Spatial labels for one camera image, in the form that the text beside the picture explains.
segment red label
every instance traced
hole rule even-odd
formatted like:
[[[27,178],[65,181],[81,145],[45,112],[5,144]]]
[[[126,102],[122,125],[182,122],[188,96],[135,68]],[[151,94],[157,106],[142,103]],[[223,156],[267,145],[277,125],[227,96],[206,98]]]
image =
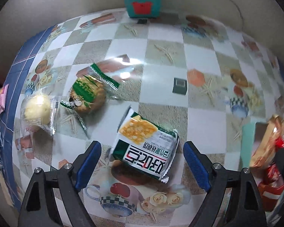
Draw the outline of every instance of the red label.
[[[37,79],[37,74],[35,74],[32,78],[31,78],[31,81],[36,81]]]
[[[279,148],[284,148],[284,141],[281,137],[278,137],[276,139],[276,150],[278,150]]]
[[[135,11],[135,14],[150,14],[151,6],[152,2],[145,2],[145,3],[133,2],[133,9]]]

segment checkered cup print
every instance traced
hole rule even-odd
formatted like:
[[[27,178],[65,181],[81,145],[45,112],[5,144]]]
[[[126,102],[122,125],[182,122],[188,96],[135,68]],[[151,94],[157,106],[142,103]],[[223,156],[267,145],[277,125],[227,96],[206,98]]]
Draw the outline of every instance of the checkered cup print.
[[[86,195],[99,201],[103,209],[118,217],[127,217],[137,211],[138,201],[141,200],[139,191],[130,185],[105,182],[101,186],[91,184],[85,188]]]

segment white wall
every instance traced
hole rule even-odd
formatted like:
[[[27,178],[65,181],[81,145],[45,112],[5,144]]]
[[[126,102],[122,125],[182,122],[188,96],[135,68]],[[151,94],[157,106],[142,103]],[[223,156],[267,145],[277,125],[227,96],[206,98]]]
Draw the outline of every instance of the white wall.
[[[284,13],[275,0],[233,0],[244,17],[243,31],[268,46],[284,63]],[[72,17],[124,7],[123,0],[9,0],[0,12],[0,72],[6,75],[22,44],[41,30]],[[162,0],[164,10],[218,19],[240,30],[229,0]]]

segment round cookie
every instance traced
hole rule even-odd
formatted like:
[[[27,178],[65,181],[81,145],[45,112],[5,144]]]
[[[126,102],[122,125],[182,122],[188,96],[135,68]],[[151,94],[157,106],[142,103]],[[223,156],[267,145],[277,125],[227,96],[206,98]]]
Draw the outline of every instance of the round cookie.
[[[91,76],[83,76],[76,80],[70,90],[69,103],[79,114],[86,114],[100,108],[105,98],[103,83]]]

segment golden snack package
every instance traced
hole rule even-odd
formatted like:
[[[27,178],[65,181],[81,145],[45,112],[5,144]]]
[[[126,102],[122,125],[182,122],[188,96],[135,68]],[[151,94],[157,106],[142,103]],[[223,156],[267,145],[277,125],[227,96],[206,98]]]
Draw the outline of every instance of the golden snack package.
[[[284,136],[284,120],[278,115],[273,115],[268,121],[263,139],[250,160],[250,167],[265,169],[275,156],[275,141]]]
[[[112,153],[138,171],[167,182],[166,176],[179,144],[177,131],[167,131],[129,108],[118,128]]]

